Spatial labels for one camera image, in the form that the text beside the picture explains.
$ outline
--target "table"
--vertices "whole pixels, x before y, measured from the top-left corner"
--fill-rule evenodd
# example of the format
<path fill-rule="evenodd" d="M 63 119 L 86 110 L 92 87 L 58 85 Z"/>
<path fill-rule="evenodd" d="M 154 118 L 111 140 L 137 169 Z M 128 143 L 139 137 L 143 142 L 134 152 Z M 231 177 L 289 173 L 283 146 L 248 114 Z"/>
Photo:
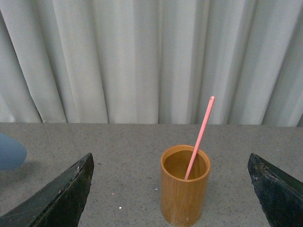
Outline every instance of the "table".
<path fill-rule="evenodd" d="M 200 125 L 0 123 L 27 149 L 23 166 L 0 171 L 0 216 L 85 154 L 95 169 L 79 227 L 170 227 L 160 212 L 160 157 L 194 146 Z M 303 128 L 208 125 L 200 148 L 212 169 L 200 220 L 213 227 L 268 227 L 247 162 L 252 152 L 303 180 Z"/>

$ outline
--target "straw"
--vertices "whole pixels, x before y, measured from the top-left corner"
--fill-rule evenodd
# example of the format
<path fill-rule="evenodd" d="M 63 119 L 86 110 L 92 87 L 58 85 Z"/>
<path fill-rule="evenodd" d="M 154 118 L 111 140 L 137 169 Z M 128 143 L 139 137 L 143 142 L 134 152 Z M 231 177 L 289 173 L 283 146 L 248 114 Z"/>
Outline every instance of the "straw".
<path fill-rule="evenodd" d="M 212 111 L 213 105 L 214 105 L 214 96 L 211 96 L 210 99 L 209 99 L 209 103 L 208 103 L 206 113 L 205 113 L 205 116 L 204 116 L 204 119 L 203 119 L 203 122 L 202 122 L 202 125 L 201 125 L 201 129 L 200 129 L 200 132 L 199 132 L 199 135 L 198 135 L 198 139 L 196 141 L 196 145 L 195 145 L 193 154 L 191 156 L 191 159 L 190 159 L 190 162 L 189 162 L 184 180 L 188 179 L 191 168 L 193 167 L 193 163 L 194 163 L 194 160 L 196 158 L 196 155 L 197 155 L 197 152 L 198 152 L 198 149 L 199 149 L 199 146 L 200 146 L 200 142 L 201 142 L 205 127 L 207 125 L 207 121 L 208 121 L 210 112 Z"/>

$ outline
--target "white curtain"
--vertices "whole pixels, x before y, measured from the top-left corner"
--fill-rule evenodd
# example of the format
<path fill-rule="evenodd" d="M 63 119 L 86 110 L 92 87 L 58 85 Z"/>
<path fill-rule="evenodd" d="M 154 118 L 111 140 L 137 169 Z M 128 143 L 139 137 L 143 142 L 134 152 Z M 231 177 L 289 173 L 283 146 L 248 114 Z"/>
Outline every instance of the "white curtain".
<path fill-rule="evenodd" d="M 0 122 L 303 126 L 303 0 L 0 0 Z"/>

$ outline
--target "blue object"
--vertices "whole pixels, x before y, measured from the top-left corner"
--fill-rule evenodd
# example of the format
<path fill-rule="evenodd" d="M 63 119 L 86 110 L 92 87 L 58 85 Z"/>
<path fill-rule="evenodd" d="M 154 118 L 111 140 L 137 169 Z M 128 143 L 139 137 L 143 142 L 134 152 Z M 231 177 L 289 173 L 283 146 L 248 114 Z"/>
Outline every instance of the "blue object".
<path fill-rule="evenodd" d="M 19 142 L 0 132 L 0 170 L 19 168 L 27 157 L 27 150 Z"/>

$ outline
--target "wooden cup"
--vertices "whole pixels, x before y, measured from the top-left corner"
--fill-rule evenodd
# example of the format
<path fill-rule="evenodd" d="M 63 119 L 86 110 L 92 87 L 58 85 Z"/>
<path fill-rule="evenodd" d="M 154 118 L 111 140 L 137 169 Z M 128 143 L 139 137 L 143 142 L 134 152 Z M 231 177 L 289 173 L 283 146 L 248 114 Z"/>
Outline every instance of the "wooden cup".
<path fill-rule="evenodd" d="M 194 147 L 177 145 L 161 157 L 161 212 L 178 227 L 195 224 L 201 215 L 211 162 L 198 150 L 188 180 L 184 180 Z"/>

